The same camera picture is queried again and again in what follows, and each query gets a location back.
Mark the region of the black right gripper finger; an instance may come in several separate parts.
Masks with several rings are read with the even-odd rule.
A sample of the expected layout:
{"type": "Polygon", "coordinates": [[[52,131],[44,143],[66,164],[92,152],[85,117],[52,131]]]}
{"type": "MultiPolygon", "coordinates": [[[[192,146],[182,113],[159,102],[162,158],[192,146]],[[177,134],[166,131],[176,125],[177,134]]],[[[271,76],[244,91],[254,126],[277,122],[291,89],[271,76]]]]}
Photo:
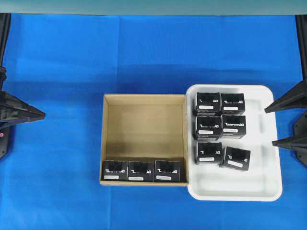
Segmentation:
{"type": "Polygon", "coordinates": [[[294,108],[307,108],[307,81],[300,81],[282,97],[275,100],[267,108],[265,113],[283,111],[294,108]]]}

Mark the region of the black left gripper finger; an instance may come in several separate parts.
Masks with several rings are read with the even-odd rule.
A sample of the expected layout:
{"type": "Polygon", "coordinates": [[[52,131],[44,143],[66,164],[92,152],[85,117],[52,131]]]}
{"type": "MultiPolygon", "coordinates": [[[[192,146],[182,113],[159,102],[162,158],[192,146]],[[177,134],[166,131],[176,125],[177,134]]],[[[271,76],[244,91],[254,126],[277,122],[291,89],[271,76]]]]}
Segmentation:
{"type": "Polygon", "coordinates": [[[305,151],[307,150],[307,137],[306,136],[293,136],[289,138],[284,138],[272,142],[273,146],[295,150],[295,151],[305,151]]]}

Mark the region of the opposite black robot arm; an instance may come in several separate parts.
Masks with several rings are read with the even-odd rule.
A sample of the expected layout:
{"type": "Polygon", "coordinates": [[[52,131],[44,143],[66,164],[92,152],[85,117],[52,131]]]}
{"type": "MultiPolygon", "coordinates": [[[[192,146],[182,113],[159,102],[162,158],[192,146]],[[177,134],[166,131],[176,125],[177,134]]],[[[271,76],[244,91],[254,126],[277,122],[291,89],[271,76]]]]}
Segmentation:
{"type": "MultiPolygon", "coordinates": [[[[0,121],[3,123],[1,128],[6,128],[18,123],[42,120],[45,117],[46,114],[35,107],[28,105],[7,92],[0,92],[0,121]]],[[[307,137],[301,137],[301,140],[304,141],[301,146],[295,146],[295,141],[297,140],[298,137],[295,136],[273,141],[272,144],[276,147],[300,151],[299,155],[302,155],[307,151],[307,137]]]]}

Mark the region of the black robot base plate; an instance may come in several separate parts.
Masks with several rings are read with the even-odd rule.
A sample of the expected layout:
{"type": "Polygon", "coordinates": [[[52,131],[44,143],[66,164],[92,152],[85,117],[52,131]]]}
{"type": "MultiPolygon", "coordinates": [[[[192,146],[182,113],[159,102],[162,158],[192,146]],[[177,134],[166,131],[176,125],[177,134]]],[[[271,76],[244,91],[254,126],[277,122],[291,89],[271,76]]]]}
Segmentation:
{"type": "Polygon", "coordinates": [[[307,166],[307,113],[305,112],[293,125],[296,158],[307,166]]]}

